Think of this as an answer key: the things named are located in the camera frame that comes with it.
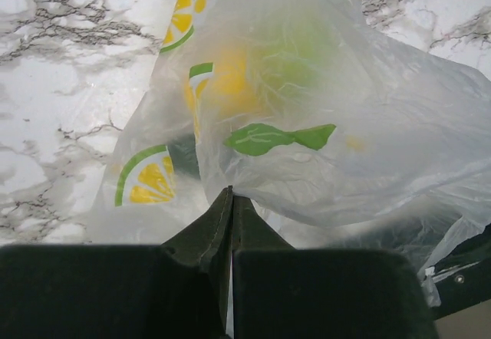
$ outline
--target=produce bag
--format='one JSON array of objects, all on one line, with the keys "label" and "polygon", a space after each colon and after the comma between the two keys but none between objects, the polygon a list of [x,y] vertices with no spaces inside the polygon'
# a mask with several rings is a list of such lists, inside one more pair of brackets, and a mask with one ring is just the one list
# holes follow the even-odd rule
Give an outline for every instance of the produce bag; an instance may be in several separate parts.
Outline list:
[{"label": "produce bag", "polygon": [[233,185],[309,247],[394,217],[404,234],[423,199],[445,212],[398,249],[423,272],[490,222],[490,98],[477,70],[368,27],[361,0],[178,0],[89,232],[163,242]]}]

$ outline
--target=lemon slice print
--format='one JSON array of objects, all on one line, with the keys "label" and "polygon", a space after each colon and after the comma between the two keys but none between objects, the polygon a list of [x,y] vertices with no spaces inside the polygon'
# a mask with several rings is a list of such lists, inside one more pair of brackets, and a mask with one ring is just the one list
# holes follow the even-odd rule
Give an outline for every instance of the lemon slice print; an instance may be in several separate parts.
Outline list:
[{"label": "lemon slice print", "polygon": [[198,104],[201,93],[213,76],[213,63],[195,65],[189,70],[189,86],[186,89],[186,102],[193,113],[194,135],[199,138]]},{"label": "lemon slice print", "polygon": [[201,13],[205,7],[206,0],[177,0],[161,53],[177,48],[193,35],[193,16]]},{"label": "lemon slice print", "polygon": [[175,196],[173,175],[167,146],[155,146],[139,152],[121,171],[115,205],[171,201]]}]

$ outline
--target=plastic bag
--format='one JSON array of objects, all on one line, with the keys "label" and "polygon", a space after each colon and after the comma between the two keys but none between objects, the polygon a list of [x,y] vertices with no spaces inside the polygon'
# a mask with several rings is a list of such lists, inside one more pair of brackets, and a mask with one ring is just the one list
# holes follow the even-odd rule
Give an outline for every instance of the plastic bag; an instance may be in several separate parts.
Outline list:
[{"label": "plastic bag", "polygon": [[[89,233],[163,242],[233,185],[303,247],[410,229],[391,248],[423,272],[490,222],[490,98],[480,72],[369,28],[361,0],[178,0]],[[422,204],[438,212],[400,214]]]}]

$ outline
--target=green leaf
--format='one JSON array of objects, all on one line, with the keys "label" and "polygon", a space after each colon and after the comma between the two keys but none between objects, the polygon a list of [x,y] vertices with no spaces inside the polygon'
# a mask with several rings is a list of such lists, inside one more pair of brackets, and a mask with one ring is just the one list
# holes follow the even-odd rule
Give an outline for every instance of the green leaf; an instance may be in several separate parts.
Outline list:
[{"label": "green leaf", "polygon": [[289,134],[295,138],[296,143],[318,151],[328,143],[329,137],[335,129],[336,126],[334,124],[326,124],[307,130],[296,130],[295,132],[289,132]]},{"label": "green leaf", "polygon": [[224,144],[238,153],[261,156],[273,147],[290,145],[294,142],[295,138],[288,132],[283,132],[267,124],[253,123],[232,132]]}]

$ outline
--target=translucent plastic bag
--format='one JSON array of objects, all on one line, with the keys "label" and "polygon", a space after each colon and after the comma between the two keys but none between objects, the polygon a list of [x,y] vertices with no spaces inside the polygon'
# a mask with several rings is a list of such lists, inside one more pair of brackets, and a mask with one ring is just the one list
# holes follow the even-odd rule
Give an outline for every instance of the translucent plastic bag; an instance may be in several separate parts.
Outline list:
[{"label": "translucent plastic bag", "polygon": [[395,248],[423,272],[490,222],[490,98],[478,71],[369,28],[361,0],[179,0],[89,232],[163,242],[233,185],[318,246],[355,223],[404,232],[423,200],[439,212]]}]

